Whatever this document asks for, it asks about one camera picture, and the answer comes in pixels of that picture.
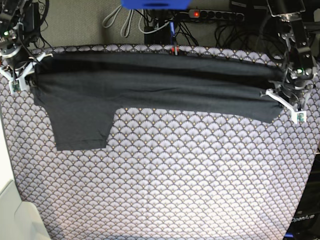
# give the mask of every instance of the scale pattern fabric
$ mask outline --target scale pattern fabric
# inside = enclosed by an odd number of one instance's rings
[[[47,49],[157,52],[171,46]],[[265,55],[185,47],[187,55]],[[235,115],[119,109],[104,149],[57,151],[43,108],[0,80],[3,123],[23,201],[53,240],[281,240],[306,186],[320,140],[319,79],[307,122],[283,110],[272,124]]]

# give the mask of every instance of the black cable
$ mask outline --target black cable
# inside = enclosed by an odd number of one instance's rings
[[[44,46],[47,44],[50,48],[52,48],[51,44],[47,42],[47,40],[44,39],[44,37],[40,34],[40,39],[45,43]]]
[[[40,0],[38,0],[38,3],[39,3],[39,14],[42,16],[45,10],[46,4]]]
[[[143,18],[144,18],[144,21],[145,21],[145,24],[149,27],[149,23],[151,23],[152,21],[149,21],[145,15],[143,15],[141,12],[139,12],[138,10],[135,9],[135,11],[140,14]]]
[[[144,11],[145,11],[145,17],[146,17],[148,23],[152,23],[152,21],[153,21],[152,17],[151,17],[151,20],[149,20],[149,10],[145,9]]]
[[[12,66],[12,78],[13,78],[13,82],[15,82],[16,81],[16,79],[17,79],[17,75],[16,75],[16,66],[15,65],[13,65]]]
[[[216,29],[214,31],[214,37],[215,37],[216,42],[218,42],[218,36],[217,36],[218,30],[221,29],[221,28],[224,28],[225,26],[228,27],[228,26],[232,26],[232,25],[231,24],[224,24],[224,25],[220,25],[220,26],[216,27]],[[238,37],[237,37],[238,34],[239,33],[236,31],[236,34],[233,35],[232,37],[230,37],[229,39],[226,39],[224,44],[227,45],[227,46],[230,46],[232,44],[232,42],[234,42],[235,40],[238,39]]]
[[[46,24],[46,27],[40,31],[41,33],[47,30],[47,28],[49,27],[47,20],[44,20],[44,23]]]
[[[258,36],[259,33],[257,33],[256,31],[254,30],[248,30],[248,29],[245,29],[245,30],[242,30],[242,31],[239,31],[237,32],[237,34],[235,34],[227,43],[226,45],[232,45],[234,42],[236,42],[237,40],[241,40],[241,37],[242,36],[249,36],[253,35],[253,36]],[[279,41],[278,38],[268,34],[268,33],[264,33],[262,35],[263,39],[262,39],[262,44],[265,48],[265,51],[266,51],[266,54],[268,55],[268,57],[273,60],[275,63],[282,63],[283,62],[283,59],[276,59],[272,56],[272,54],[270,53],[269,51],[269,48],[266,46],[266,43],[265,41],[267,42],[270,42],[273,44],[273,46],[279,51],[279,53],[283,54],[283,51],[278,47],[277,43],[280,43],[280,44],[283,44],[284,46],[286,46],[286,44],[284,42],[281,42]]]
[[[183,23],[183,25],[181,24],[181,27],[189,34],[189,36],[190,36],[191,40],[193,41],[193,43],[194,43],[196,46],[199,46],[198,41],[197,41],[197,40],[195,39],[195,37],[191,34],[188,26],[187,26],[184,22],[182,22],[182,23]]]
[[[223,48],[230,48],[230,46],[226,45],[226,43],[228,42],[228,40],[232,37],[234,31],[236,30],[236,24],[234,24],[229,36],[225,39],[224,44],[222,45]]]
[[[29,40],[35,36],[35,34],[41,29],[42,24],[45,22],[46,17],[48,15],[48,11],[49,11],[49,6],[50,6],[50,1],[49,0],[45,0],[45,7],[44,7],[44,12],[42,15],[42,18],[40,19],[39,25],[37,27],[35,27],[33,30],[29,31],[29,32],[25,32],[26,34],[28,34],[27,37],[25,37],[24,39],[24,43],[28,44]]]
[[[269,22],[269,20],[272,18],[271,15],[267,14],[267,16],[264,18],[264,20],[262,21],[262,24],[260,26],[260,29],[259,29],[259,36],[256,40],[256,43],[255,43],[255,51],[257,52],[257,48],[258,48],[258,44],[259,44],[259,41],[261,39],[261,37],[263,36],[264,34],[264,31],[265,31],[265,27],[267,25],[267,23]]]
[[[38,45],[38,43],[33,43],[33,46],[36,48],[36,49],[38,49],[39,48],[39,45]]]
[[[180,31],[182,32],[182,34],[184,35],[184,37],[185,37],[185,39],[188,41],[188,43],[189,43],[189,46],[191,46],[191,42],[189,41],[189,39],[188,39],[188,34],[187,33],[185,33],[184,32],[184,30],[182,29],[182,25],[181,25],[181,23],[179,24],[179,27],[180,27]]]
[[[295,94],[295,92],[291,89],[289,89],[287,86],[286,86],[286,78],[288,76],[288,71],[289,71],[289,49],[288,49],[288,46],[286,47],[286,52],[284,54],[284,62],[282,63],[282,66],[285,66],[285,69],[284,69],[284,76],[282,78],[282,87],[287,90],[288,92],[290,92],[297,100],[297,104],[298,104],[298,111],[301,111],[302,110],[302,104],[301,104],[301,101],[299,99],[299,97]]]
[[[245,35],[245,39],[242,41],[240,49],[244,49],[244,45],[245,45],[245,49],[249,50],[249,36],[250,34]]]
[[[215,47],[216,48],[218,48],[218,47],[221,48],[222,47],[220,45],[220,38],[222,36],[222,33],[227,29],[227,27],[229,27],[229,25],[226,24],[226,25],[221,25],[221,26],[216,28],[215,33],[214,33],[215,40],[216,40],[216,43],[215,43]],[[221,28],[223,28],[223,29],[220,31],[219,36],[217,37],[216,33],[218,32],[218,29],[221,29]]]
[[[30,57],[34,58],[34,60],[36,61],[37,64],[41,64],[41,63],[38,61],[38,59],[36,58],[36,56],[34,56],[34,55],[31,53],[31,51],[30,51],[30,50],[26,47],[26,45],[24,44],[24,41],[22,40],[22,37],[21,37],[21,35],[22,35],[21,27],[23,27],[23,26],[22,26],[22,23],[18,23],[17,35],[18,35],[18,39],[19,39],[22,47],[26,50],[26,52],[28,53],[28,55],[29,55]]]

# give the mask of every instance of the folded cloth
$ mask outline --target folded cloth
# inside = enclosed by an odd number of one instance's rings
[[[105,148],[115,111],[156,108],[239,115],[270,123],[281,111],[260,92],[278,68],[151,53],[73,52],[37,64],[31,91],[48,112],[56,147]]]

